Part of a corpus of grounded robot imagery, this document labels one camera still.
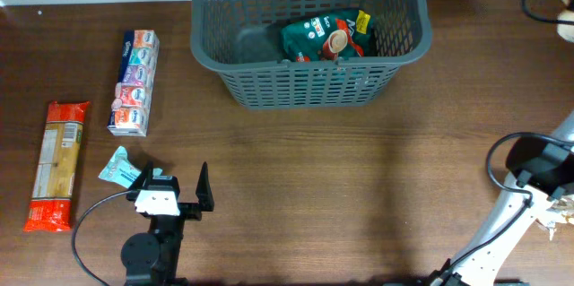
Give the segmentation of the brown white snack bag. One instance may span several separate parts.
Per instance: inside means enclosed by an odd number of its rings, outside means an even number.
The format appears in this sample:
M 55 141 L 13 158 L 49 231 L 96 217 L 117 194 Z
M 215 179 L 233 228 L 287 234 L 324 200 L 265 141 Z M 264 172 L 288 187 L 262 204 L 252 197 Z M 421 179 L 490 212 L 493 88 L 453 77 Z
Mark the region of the brown white snack bag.
M 549 235 L 552 241 L 558 224 L 573 224 L 573 196 L 568 195 L 556 201 L 548 210 L 537 219 L 537 225 Z

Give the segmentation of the green coffee bag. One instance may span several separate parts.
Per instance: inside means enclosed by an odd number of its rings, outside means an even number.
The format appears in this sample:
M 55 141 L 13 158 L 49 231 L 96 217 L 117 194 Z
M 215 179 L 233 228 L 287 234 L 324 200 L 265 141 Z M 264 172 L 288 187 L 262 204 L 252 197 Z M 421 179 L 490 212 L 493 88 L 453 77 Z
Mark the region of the green coffee bag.
M 335 61 L 371 54 L 375 19 L 360 9 L 343 9 L 292 23 L 280 34 L 294 62 Z

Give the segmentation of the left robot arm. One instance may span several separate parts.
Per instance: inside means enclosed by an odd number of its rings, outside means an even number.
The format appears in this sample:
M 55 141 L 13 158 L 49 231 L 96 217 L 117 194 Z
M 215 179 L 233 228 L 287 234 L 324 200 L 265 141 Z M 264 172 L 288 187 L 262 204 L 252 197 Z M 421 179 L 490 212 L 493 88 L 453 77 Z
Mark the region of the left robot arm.
M 182 203 L 175 176 L 155 175 L 148 162 L 128 188 L 126 199 L 150 221 L 146 232 L 134 234 L 122 246 L 121 262 L 126 268 L 126 285 L 188 285 L 177 276 L 178 259 L 187 221 L 200 221 L 214 210 L 208 164 L 202 165 L 196 185 L 195 203 Z

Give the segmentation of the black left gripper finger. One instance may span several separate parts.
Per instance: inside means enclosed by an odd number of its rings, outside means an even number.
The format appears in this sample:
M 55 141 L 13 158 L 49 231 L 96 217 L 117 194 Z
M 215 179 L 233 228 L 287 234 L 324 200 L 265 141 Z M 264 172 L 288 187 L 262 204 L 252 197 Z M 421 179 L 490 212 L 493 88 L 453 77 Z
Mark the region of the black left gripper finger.
M 153 177 L 153 162 L 148 161 L 144 166 L 140 175 L 136 178 L 132 184 L 132 189 L 134 191 L 145 190 L 149 186 L 149 181 Z
M 208 164 L 205 161 L 202 165 L 199 179 L 196 186 L 196 197 L 202 212 L 212 212 L 214 210 L 213 193 L 209 182 Z

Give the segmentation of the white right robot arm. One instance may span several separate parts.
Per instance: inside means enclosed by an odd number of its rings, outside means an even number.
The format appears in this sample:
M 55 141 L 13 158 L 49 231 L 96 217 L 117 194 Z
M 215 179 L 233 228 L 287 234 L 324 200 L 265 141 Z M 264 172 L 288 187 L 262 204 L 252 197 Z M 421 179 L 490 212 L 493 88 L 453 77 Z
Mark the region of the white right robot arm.
M 535 221 L 559 213 L 573 196 L 573 116 L 550 135 L 501 137 L 485 157 L 486 174 L 500 195 L 471 241 L 426 285 L 493 285 L 500 268 Z

